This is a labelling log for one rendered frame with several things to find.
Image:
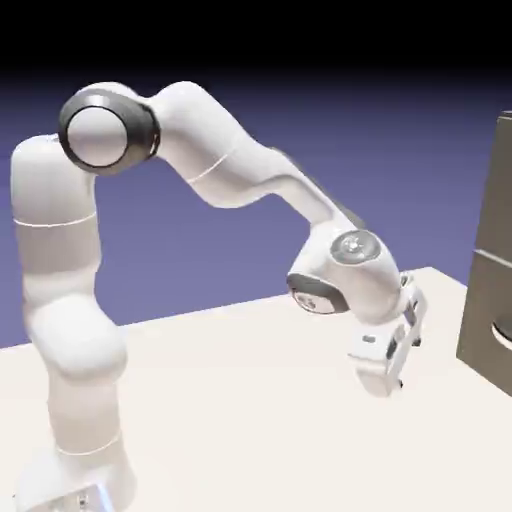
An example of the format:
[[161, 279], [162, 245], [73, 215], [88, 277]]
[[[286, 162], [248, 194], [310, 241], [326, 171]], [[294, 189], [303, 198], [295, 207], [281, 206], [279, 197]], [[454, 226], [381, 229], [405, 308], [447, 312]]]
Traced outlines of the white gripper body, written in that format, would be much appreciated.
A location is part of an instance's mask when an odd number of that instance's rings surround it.
[[380, 325], [361, 324], [352, 338], [348, 357], [363, 388], [376, 397], [389, 397], [413, 346], [422, 338], [426, 298], [412, 274], [402, 274], [405, 306], [397, 318]]

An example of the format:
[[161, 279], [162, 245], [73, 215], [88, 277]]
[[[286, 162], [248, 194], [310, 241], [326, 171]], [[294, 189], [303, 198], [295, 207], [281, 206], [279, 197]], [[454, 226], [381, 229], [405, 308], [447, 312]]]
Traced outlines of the grey-brown drawer front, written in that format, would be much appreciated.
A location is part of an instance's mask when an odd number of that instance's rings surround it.
[[512, 319], [512, 263], [474, 251], [459, 333], [457, 358], [512, 397], [512, 351], [491, 331], [497, 318]]
[[476, 248], [512, 262], [512, 110], [497, 119]]

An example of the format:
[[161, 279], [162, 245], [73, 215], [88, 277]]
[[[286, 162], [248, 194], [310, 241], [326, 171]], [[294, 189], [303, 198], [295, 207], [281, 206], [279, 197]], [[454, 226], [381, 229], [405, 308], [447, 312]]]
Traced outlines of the grey-brown cabinet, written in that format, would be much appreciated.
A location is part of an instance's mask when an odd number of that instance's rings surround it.
[[496, 122], [456, 355], [512, 397], [512, 110]]

